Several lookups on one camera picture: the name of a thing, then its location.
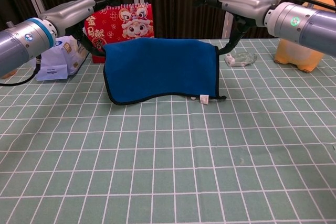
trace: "clear plastic item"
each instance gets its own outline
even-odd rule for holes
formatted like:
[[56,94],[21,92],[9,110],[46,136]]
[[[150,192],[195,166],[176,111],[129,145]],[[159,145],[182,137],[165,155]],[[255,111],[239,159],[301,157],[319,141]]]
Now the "clear plastic item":
[[229,67],[244,67],[253,64],[257,60],[257,55],[250,52],[237,52],[225,55],[224,60]]

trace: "robotic arm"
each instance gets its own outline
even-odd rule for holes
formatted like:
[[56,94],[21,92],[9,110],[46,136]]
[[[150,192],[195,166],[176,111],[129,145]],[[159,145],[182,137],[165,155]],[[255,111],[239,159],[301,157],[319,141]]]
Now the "robotic arm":
[[[336,57],[336,13],[325,12],[280,0],[198,0],[234,15],[237,28],[220,54],[232,51],[251,27],[266,27],[269,34]],[[331,10],[334,6],[316,3]],[[0,31],[0,76],[28,62],[40,59],[57,37],[72,35],[89,52],[104,56],[83,33],[86,18],[106,6],[120,5],[114,0],[79,0],[56,6],[39,18],[28,19]]]

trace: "red calendar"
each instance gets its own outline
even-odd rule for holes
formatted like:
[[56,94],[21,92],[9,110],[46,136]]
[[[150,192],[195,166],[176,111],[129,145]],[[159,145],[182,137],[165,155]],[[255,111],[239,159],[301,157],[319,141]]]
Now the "red calendar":
[[[151,4],[124,4],[95,12],[85,21],[85,31],[93,45],[102,50],[109,43],[141,37],[154,38]],[[104,57],[92,55],[93,63],[104,63]]]

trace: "blue towel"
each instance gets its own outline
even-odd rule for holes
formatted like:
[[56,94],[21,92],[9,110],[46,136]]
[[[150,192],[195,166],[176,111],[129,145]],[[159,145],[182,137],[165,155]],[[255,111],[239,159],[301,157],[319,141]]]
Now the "blue towel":
[[219,96],[218,47],[194,39],[139,38],[104,45],[107,93],[117,105],[164,95]]

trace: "green grid mat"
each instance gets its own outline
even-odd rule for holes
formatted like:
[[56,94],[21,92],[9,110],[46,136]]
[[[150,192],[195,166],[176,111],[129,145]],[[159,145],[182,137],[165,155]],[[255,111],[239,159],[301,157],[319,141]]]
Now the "green grid mat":
[[0,88],[0,223],[336,223],[336,60],[303,73],[277,43],[240,42],[258,55],[244,68],[222,56],[228,99],[209,105],[111,104],[90,58]]

